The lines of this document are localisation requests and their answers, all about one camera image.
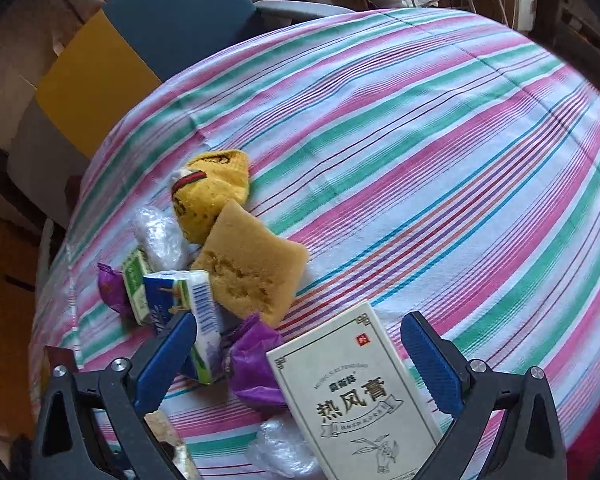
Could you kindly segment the yellow snack packet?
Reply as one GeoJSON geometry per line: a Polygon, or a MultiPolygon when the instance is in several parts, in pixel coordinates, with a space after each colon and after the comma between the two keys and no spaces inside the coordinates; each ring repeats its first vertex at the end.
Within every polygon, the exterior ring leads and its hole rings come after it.
{"type": "Polygon", "coordinates": [[[200,480],[201,476],[184,440],[163,411],[158,410],[144,416],[145,422],[154,434],[163,451],[168,454],[175,467],[185,479],[200,480]]]}

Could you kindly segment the purple sachet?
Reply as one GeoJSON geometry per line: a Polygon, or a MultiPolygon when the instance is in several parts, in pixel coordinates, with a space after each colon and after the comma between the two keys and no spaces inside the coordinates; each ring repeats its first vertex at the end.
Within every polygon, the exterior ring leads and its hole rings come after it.
{"type": "Polygon", "coordinates": [[[133,315],[123,275],[105,263],[97,263],[97,286],[102,302],[111,310],[129,318],[133,315]]]}
{"type": "Polygon", "coordinates": [[[278,331],[253,313],[227,336],[227,341],[223,370],[236,398],[258,411],[284,408],[284,395],[266,356],[283,343],[278,331]]]}

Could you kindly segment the green white medicine box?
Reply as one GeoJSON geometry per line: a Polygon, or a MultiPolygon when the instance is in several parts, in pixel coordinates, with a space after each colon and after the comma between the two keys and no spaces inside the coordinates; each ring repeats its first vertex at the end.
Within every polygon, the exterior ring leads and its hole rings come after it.
{"type": "Polygon", "coordinates": [[[146,299],[144,275],[151,273],[151,268],[145,253],[139,247],[134,248],[123,260],[121,272],[135,321],[140,325],[149,323],[150,311],[146,299]]]}

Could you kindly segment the blue white carton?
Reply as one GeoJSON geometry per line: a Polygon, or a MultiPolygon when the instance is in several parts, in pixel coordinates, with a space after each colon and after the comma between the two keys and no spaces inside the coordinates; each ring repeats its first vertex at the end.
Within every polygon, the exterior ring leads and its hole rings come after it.
{"type": "Polygon", "coordinates": [[[180,311],[196,321],[195,341],[181,374],[201,385],[222,376],[219,310],[212,297],[209,273],[203,270],[160,271],[143,276],[152,327],[160,333],[180,311]]]}

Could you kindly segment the yellow sponge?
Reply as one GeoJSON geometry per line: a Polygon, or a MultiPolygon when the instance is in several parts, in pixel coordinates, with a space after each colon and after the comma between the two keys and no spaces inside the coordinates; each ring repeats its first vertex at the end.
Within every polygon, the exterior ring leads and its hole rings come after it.
{"type": "Polygon", "coordinates": [[[289,311],[310,258],[230,200],[192,264],[209,274],[214,300],[244,320],[257,314],[275,328],[289,311]]]}

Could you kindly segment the clear plastic bag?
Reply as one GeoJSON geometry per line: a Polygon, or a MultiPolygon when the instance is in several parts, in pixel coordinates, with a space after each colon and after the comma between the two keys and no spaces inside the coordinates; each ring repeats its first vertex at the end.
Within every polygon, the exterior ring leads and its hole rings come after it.
{"type": "Polygon", "coordinates": [[[245,456],[264,471],[267,479],[325,479],[317,458],[289,413],[262,422],[245,456]]]}
{"type": "Polygon", "coordinates": [[[151,270],[186,268],[189,246],[178,222],[170,214],[154,206],[140,207],[133,217],[133,230],[151,270]]]}

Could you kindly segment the white herbal cream box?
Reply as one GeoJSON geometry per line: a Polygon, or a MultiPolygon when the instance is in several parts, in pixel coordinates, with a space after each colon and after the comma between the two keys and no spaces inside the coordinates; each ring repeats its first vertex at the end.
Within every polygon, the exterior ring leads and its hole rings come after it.
{"type": "Polygon", "coordinates": [[[372,306],[362,301],[266,354],[329,479],[411,479],[441,432],[372,306]]]}

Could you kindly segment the yellow patterned sock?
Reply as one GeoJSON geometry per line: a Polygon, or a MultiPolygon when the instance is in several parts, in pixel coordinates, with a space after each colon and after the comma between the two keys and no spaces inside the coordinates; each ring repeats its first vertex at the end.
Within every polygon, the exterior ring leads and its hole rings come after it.
{"type": "Polygon", "coordinates": [[[189,243],[202,245],[230,200],[249,195],[249,158],[241,150],[201,153],[176,170],[170,183],[176,220],[189,243]]]}

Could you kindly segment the striped bed sheet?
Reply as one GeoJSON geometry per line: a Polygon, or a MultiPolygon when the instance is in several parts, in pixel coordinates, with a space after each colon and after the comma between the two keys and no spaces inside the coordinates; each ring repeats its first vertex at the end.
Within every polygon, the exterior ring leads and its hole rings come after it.
{"type": "Polygon", "coordinates": [[[499,372],[541,367],[566,443],[600,404],[600,92],[476,14],[370,11],[213,55],[129,112],[94,156],[36,306],[43,349],[101,368],[145,331],[99,297],[133,211],[221,148],[248,154],[248,207],[310,253],[285,338],[368,301],[392,338],[422,312],[499,372]]]}

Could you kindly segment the grey yellow blue headboard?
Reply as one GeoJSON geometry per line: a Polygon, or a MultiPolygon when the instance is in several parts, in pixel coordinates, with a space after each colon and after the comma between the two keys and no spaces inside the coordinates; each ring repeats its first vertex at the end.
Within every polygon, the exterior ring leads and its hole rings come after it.
{"type": "Polygon", "coordinates": [[[264,30],[251,0],[111,0],[38,84],[8,150],[10,180],[44,219],[66,226],[68,181],[127,112],[187,67],[264,30]]]}

